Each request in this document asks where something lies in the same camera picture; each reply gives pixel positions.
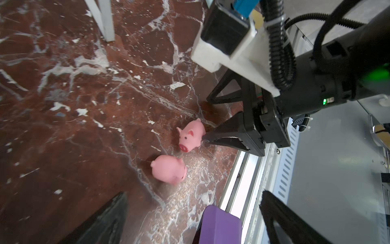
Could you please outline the pink pig toy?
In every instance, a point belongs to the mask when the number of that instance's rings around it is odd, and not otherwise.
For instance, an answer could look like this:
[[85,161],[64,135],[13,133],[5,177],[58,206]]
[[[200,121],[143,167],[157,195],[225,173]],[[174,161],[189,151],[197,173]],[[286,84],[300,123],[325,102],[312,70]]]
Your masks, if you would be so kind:
[[184,153],[188,153],[201,146],[202,137],[206,134],[201,119],[196,119],[187,124],[184,129],[176,128],[179,132],[179,147]]
[[150,166],[155,179],[171,185],[183,182],[187,176],[187,167],[182,158],[161,155]]

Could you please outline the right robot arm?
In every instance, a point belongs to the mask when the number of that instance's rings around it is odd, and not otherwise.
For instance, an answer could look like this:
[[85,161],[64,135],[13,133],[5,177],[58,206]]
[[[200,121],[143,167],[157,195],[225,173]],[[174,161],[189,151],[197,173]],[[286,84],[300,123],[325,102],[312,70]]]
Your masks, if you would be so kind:
[[191,58],[209,72],[227,68],[207,101],[243,110],[203,141],[262,157],[268,143],[290,146],[289,119],[303,128],[322,109],[389,94],[390,10],[346,19],[357,3],[287,20],[283,1],[214,1]]

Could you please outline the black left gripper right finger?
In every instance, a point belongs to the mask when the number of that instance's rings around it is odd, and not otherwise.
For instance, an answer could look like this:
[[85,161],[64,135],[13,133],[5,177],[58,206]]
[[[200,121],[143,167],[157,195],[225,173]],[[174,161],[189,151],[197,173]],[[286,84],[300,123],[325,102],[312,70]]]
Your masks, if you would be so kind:
[[330,244],[270,191],[264,191],[260,210],[271,244]]

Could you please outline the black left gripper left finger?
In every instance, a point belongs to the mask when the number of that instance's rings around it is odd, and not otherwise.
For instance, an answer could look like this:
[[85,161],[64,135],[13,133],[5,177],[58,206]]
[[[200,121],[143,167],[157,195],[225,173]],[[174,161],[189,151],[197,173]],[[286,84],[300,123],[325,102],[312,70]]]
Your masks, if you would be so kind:
[[120,192],[59,243],[118,244],[126,223],[127,210],[127,194]]

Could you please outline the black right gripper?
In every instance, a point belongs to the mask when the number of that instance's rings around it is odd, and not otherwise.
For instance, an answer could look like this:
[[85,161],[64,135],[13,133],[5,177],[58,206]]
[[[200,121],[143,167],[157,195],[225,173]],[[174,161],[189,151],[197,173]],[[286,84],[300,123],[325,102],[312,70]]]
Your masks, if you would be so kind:
[[[235,148],[263,157],[268,143],[278,148],[290,147],[287,120],[283,119],[272,94],[261,89],[260,97],[252,102],[252,111],[238,112],[233,117],[207,132],[203,141],[209,144]],[[228,69],[207,97],[210,104],[251,102],[251,82]]]

